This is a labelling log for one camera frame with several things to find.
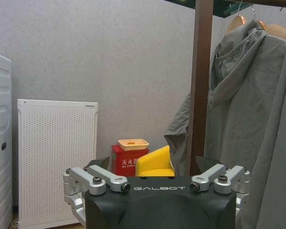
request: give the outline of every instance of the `yellow object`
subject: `yellow object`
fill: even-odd
[[[142,150],[146,149],[149,145],[144,139],[125,139],[119,140],[119,145],[124,151],[129,150]]]
[[[174,177],[170,148],[165,146],[140,157],[135,165],[136,177]]]

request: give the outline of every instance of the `red box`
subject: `red box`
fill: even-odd
[[[119,176],[134,177],[137,159],[148,152],[148,148],[124,151],[119,145],[112,146],[112,172]]]

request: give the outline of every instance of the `coat hood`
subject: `coat hood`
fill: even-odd
[[[228,33],[218,44],[210,80],[211,108],[235,95],[266,35],[267,32],[260,29],[256,21],[250,21]]]

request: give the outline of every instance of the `floor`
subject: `floor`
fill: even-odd
[[[13,218],[17,219],[18,214],[14,214]],[[57,227],[57,228],[53,228],[53,229],[83,229],[83,228],[84,227],[81,224],[72,224],[72,225],[61,226],[61,227]],[[12,225],[10,225],[10,227],[8,229],[17,229],[17,227],[13,227]]]

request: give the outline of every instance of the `brown pole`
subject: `brown pole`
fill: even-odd
[[[268,5],[268,6],[280,6],[286,7],[286,0],[243,0],[243,2],[252,3],[252,4],[260,4],[260,5]]]
[[[213,1],[197,0],[195,8],[191,113],[186,158],[186,172],[191,176],[200,173],[195,158],[204,154]]]

